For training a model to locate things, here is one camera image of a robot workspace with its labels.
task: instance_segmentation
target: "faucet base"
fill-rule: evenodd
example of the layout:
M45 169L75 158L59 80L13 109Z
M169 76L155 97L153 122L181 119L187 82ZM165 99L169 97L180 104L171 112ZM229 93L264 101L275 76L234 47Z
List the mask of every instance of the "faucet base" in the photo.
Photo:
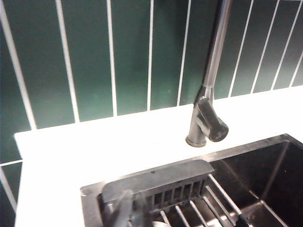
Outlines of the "faucet base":
M195 148L201 148L201 147L204 147L204 146L206 145L206 140L205 140L205 142L203 142L203 143L198 143L198 144L196 144L196 143L191 142L191 141L188 139L188 136L186 136L185 141L186 141L186 143L188 143L190 146L195 147Z

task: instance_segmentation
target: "white grout line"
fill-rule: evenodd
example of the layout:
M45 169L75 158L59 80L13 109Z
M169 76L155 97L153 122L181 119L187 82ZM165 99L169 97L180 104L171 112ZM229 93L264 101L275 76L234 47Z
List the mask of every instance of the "white grout line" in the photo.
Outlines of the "white grout line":
M184 63L185 63L185 53L186 53L186 44L187 44L187 35L188 35L190 8L191 8L191 0L188 0L186 27L185 27L185 35L184 35L184 43L183 43L183 53L182 53L181 70L180 70L180 79L179 79L179 88L178 88L178 97L177 97L177 106L180 105L180 99L181 99L181 90L182 90L182 81L183 81L183 72L184 72Z
M20 159L20 160L16 160L16 161L1 163L0 166L8 166L8 165L16 164L16 163L20 163L20 162L23 162L23 160Z
M291 81L290 81L290 83L289 83L289 87L292 87L292 86L293 86L295 76L297 75L297 72L298 72L298 70L299 70L300 64L301 64L301 62L302 62L302 58L303 58L303 51L302 51L302 53L301 53L301 56L300 56L299 61L298 61L298 63L297 63L297 66L295 67L293 77L292 77L292 79L291 79Z
M296 24L296 22L297 22L297 19L298 19L298 16L299 16L299 12L300 12L302 3L303 3L303 1L300 2L299 7L298 7L298 10L297 10L297 13L296 13L296 15L295 15L295 17L294 17L294 22L293 22L292 28L291 28L291 30L290 30L290 32L289 32L288 39L287 39L286 45L285 45L285 47L284 47L283 54L282 54L281 60L280 60L280 62L279 62L278 69L276 70L276 74L275 74L275 77L274 77L274 81L273 81L273 84L271 85L270 90L273 90L274 87L275 87L276 80L277 80L277 78L278 78L278 75L279 75L279 72L280 72L280 69L281 69L281 66L282 66L282 63L283 63L283 60L284 60L284 57L285 57L285 54L286 54L288 45L289 45L289 41L290 41L290 39L291 39L291 37L292 37L293 31L294 31L294 26L295 26L295 24Z
M4 188L4 191L9 199L9 202L14 210L14 212L16 213L16 210L17 210L17 202L15 200L15 197L13 195L13 192L11 191L11 188L9 186L9 183L6 179L6 176L4 174L4 171L2 170L2 167L0 167L0 172L1 172L1 183L3 185L3 188Z
M74 80L73 80L73 76L72 76L71 59L70 59L70 53L68 50L61 0L56 0L56 8L57 8L58 21L59 21L61 42L62 42L62 47L63 47L65 67L66 67L66 72L67 72L68 85L69 85L70 94L71 94L72 110L74 113L75 123L79 123L80 119L79 119L76 91L75 91L75 85L74 85Z
M113 116L116 117L117 116L117 95L116 95L116 74L115 74L111 0L106 0L106 4L107 4L107 26L108 26L108 39L109 39L110 72L111 72L111 82L112 82Z
M147 111L151 110L151 96L152 96L152 32L153 32L153 5L154 0L151 0L150 10L150 38L148 49L148 80L147 80Z
M261 69L261 64L263 62L264 54L265 54L265 51L266 51L266 48L267 48L267 44L268 44L268 41L269 41L269 37L270 37L270 34L271 34L271 29L273 28L273 24L274 24L274 21L275 21L276 12L278 10L279 2L280 2L280 0L278 0L276 2L275 11L274 11L273 17L271 18L269 30L268 30L268 33L267 33L267 37L266 37L266 41L265 41L264 47L263 47L262 55L261 55L260 62L259 62L259 65L258 65L258 69L257 69L256 75L255 75L255 78L254 78L254 82L252 83L252 86L251 86L251 90L250 90L251 94L254 92L254 89L255 89L255 85L256 85L256 82L257 82L257 79L258 79L258 75L259 75L259 72L260 72L260 69Z
M2 11L1 12L1 22L2 22L2 26L3 26L3 31L4 31L6 43L8 45L11 61L13 63L14 71L15 71L15 74L16 74L16 78L17 78L19 89L20 89L23 105L24 105L24 108L25 108L25 111L26 111L26 114L27 114L27 119L28 119L30 128L31 128L31 130L35 130L35 129L37 129L37 125L36 125L36 122L35 122L34 113L33 113L33 110L32 110L31 103L29 101L29 97L28 97L28 93L27 93L27 87L25 85L25 81L24 81L24 78L23 78L20 62L19 62L19 59L18 59L16 47L15 47L15 43L14 43L13 36L12 36L11 30L10 30L10 27L9 27L9 20L7 18L5 8L4 8L4 4L3 4L2 0L1 0L1 11Z
M242 49L243 49L243 45L244 45L244 41L245 41L245 37L246 37L246 32L247 32L248 24L250 22L250 15L251 15L251 9L252 9L253 3L254 3L254 0L251 0L250 9L248 11L248 15L247 15L247 19L246 19L245 29L243 32L243 37L242 37L242 41L241 41L241 45L240 45L240 50L239 50L236 66L235 66L235 70L234 70L233 76L232 76L232 83L231 83L231 86L230 86L229 92L228 92L228 97L232 96L233 84L235 82L237 71L238 71L238 66L239 66L239 62L240 62L240 58L241 58L241 54L242 54Z

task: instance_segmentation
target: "stainless steel faucet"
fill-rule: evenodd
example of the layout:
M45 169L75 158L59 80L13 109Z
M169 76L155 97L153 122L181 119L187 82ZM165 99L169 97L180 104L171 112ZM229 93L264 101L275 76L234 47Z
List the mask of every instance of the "stainless steel faucet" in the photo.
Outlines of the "stainless steel faucet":
M226 35L232 0L221 0L216 16L212 44L203 83L194 102L189 134L186 141L193 147L203 147L206 138L213 142L223 140L228 134L227 125L213 108L214 83Z

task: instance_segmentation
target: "tile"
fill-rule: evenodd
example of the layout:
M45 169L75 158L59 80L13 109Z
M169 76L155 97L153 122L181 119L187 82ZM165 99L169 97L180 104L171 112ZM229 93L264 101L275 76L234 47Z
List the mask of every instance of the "tile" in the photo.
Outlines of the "tile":
M55 1L4 1L38 128L74 122Z
M217 0L192 0L181 90L181 105L193 103L202 84L217 3Z
M0 188L0 216L1 227L14 227L15 212L10 205L9 199L6 196L2 183Z
M293 87L299 85L303 85L303 61L301 62L296 77L294 78Z
M106 1L62 1L80 121L113 115Z
M289 86L289 83L294 74L295 67L303 50L303 7L301 7L300 13L297 18L297 22L294 26L292 37L289 41L281 69L276 80L274 89L285 88Z
M155 0L151 109L176 106L188 1Z
M118 115L146 110L149 0L112 0Z
M10 189L15 197L15 200L18 201L22 163L15 163L7 166L2 166L1 168L6 176L6 179L9 183Z
M297 12L299 1L281 1L254 92L270 90Z
M232 3L223 51L214 86L214 97L216 99L228 96L249 8L250 0L238 0L233 1Z
M0 77L0 162L21 159L14 133L30 130L23 106L17 78L10 59L6 40L1 30L1 77Z
M254 0L232 96L250 93L275 6L276 0Z

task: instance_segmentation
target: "dish rack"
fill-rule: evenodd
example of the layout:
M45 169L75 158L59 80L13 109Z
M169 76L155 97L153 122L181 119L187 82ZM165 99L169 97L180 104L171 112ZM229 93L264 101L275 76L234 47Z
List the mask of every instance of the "dish rack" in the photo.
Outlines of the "dish rack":
M98 196L102 219L113 213L123 190L130 189L133 212L143 195L151 220L171 227L251 227L213 172L209 163L194 160L110 182ZM128 223L133 226L132 215Z

